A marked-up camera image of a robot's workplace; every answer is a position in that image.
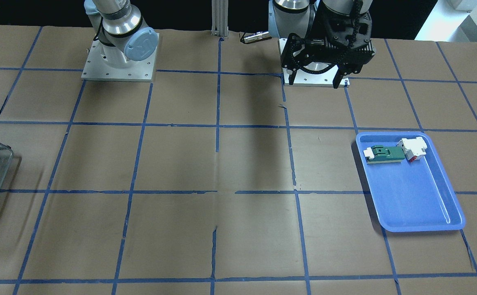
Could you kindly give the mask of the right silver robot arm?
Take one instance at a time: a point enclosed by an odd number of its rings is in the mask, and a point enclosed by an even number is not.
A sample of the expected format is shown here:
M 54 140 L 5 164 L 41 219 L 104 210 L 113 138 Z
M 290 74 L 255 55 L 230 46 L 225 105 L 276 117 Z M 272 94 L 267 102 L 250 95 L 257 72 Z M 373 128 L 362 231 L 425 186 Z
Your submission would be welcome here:
M 84 9 L 94 39 L 117 48 L 128 60 L 143 61 L 156 51 L 159 35 L 130 0 L 85 0 Z

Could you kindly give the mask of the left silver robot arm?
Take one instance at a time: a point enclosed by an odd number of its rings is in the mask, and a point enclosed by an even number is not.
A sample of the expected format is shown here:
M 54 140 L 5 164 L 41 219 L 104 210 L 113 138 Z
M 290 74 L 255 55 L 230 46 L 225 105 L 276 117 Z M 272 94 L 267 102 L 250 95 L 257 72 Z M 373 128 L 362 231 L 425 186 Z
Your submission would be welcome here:
M 289 85 L 346 86 L 376 55 L 371 0 L 271 0 L 268 32 L 285 43 L 280 66 Z

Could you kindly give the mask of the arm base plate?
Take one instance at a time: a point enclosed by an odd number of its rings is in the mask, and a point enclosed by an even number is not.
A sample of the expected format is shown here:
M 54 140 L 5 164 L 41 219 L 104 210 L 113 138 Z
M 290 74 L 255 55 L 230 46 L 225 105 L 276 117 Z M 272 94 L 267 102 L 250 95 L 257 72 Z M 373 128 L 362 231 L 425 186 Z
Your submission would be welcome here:
M 127 58 L 117 47 L 94 40 L 81 78 L 97 82 L 152 82 L 158 48 L 143 61 Z
M 287 42 L 287 39 L 278 39 L 278 44 L 279 44 L 279 52 L 280 56 L 282 55 L 282 52 L 285 48 L 285 44 Z M 297 52 L 293 53 L 294 56 L 297 56 L 302 49 L 298 50 Z M 329 64 L 327 63 L 317 63 L 317 62 L 312 62 L 309 66 L 306 66 L 306 68 L 311 69 L 311 70 L 316 70 L 319 71 L 323 68 L 326 68 Z M 285 68 L 284 66 L 281 66 L 282 68 L 282 73 L 284 77 L 284 83 L 289 84 L 289 77 L 290 74 L 292 73 L 291 70 Z M 337 73 L 338 66 L 333 67 L 326 73 L 322 73 L 320 75 L 313 75 L 310 73 L 303 72 L 301 70 L 297 71 L 295 80 L 293 81 L 293 86 L 325 86 L 325 87 L 333 87 L 333 79 Z M 348 87 L 350 86 L 350 80 L 348 77 L 343 77 L 341 79 L 341 82 L 339 84 L 339 87 Z

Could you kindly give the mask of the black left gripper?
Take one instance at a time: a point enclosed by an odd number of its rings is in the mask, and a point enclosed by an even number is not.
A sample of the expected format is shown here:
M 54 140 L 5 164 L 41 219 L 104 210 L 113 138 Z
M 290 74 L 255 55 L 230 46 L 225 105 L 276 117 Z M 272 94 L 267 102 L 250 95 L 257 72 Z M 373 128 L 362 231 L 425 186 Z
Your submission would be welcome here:
M 294 84 L 298 70 L 319 75 L 338 66 L 332 82 L 338 89 L 344 76 L 360 73 L 376 55 L 371 32 L 369 4 L 308 4 L 294 9 L 281 5 L 280 37 L 287 42 L 280 63 L 287 68 L 288 84 Z M 306 68 L 312 62 L 329 65 L 319 71 Z

